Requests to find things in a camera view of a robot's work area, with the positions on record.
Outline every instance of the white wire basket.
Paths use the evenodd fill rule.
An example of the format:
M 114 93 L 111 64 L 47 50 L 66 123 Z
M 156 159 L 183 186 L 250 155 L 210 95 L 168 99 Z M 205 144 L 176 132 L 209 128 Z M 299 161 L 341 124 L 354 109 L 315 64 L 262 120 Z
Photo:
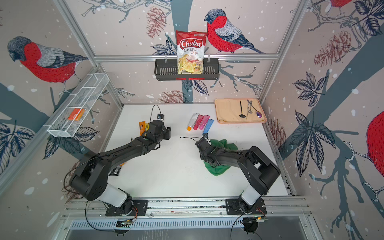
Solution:
M 109 78 L 104 73 L 94 73 L 47 130 L 54 137 L 73 137 L 87 114 L 99 98 Z

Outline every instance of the blue tube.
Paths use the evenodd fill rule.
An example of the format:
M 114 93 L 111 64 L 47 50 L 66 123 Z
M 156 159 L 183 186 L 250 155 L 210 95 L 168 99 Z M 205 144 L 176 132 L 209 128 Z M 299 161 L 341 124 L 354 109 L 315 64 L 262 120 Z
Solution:
M 207 122 L 207 124 L 206 124 L 206 126 L 205 126 L 205 128 L 204 128 L 203 133 L 208 133 L 208 131 L 209 131 L 209 129 L 210 129 L 210 127 L 211 127 L 211 125 L 212 125 L 213 122 L 214 122 L 213 119 L 208 119 L 208 122 Z

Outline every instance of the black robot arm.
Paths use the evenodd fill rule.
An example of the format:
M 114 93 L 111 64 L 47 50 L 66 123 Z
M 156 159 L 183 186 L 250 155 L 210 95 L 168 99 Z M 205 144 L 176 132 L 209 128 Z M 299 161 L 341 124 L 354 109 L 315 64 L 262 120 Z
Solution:
M 239 167 L 247 178 L 251 188 L 247 188 L 240 196 L 250 209 L 255 201 L 266 195 L 280 175 L 280 169 L 258 148 L 232 151 L 210 145 L 205 138 L 195 143 L 200 151 L 200 159 L 212 167 L 230 165 Z
M 148 131 L 124 146 L 98 154 L 91 151 L 88 152 L 80 161 L 80 165 L 83 163 L 84 165 L 79 166 L 70 179 L 70 186 L 89 201 L 99 199 L 100 197 L 103 198 L 103 193 L 108 186 L 108 173 L 111 169 L 114 169 L 134 157 L 145 155 L 151 150 L 156 150 L 155 147 L 158 144 L 160 145 L 161 140 L 170 139 L 170 131 L 171 128 L 166 128 L 162 121 L 153 120 L 149 123 Z M 115 187 L 110 186 L 109 189 L 112 191 Z M 103 198 L 103 201 L 114 205 L 115 207 L 120 207 L 122 204 L 121 202 L 124 202 L 108 202 L 105 200 L 105 197 Z

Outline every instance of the orange packet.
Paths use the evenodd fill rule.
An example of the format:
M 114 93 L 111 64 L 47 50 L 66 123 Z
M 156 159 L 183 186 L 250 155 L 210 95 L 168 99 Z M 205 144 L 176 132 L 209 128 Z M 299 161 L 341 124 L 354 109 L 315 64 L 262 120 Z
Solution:
M 71 115 L 68 117 L 68 120 L 74 120 L 75 116 L 80 112 L 81 108 L 75 108 Z
M 83 109 L 80 111 L 80 113 L 77 115 L 75 121 L 79 121 L 80 118 L 83 116 L 84 112 L 85 112 L 85 109 L 83 108 Z
M 139 128 L 140 128 L 140 136 L 145 131 L 145 121 L 139 122 Z

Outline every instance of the black wire basket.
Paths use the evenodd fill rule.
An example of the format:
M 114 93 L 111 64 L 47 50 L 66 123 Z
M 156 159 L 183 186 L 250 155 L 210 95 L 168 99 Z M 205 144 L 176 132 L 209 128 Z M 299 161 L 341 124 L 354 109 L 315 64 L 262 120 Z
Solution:
M 177 74 L 177 59 L 156 59 L 155 75 L 159 81 L 170 80 L 217 80 L 219 76 L 218 58 L 203 60 L 202 74 Z

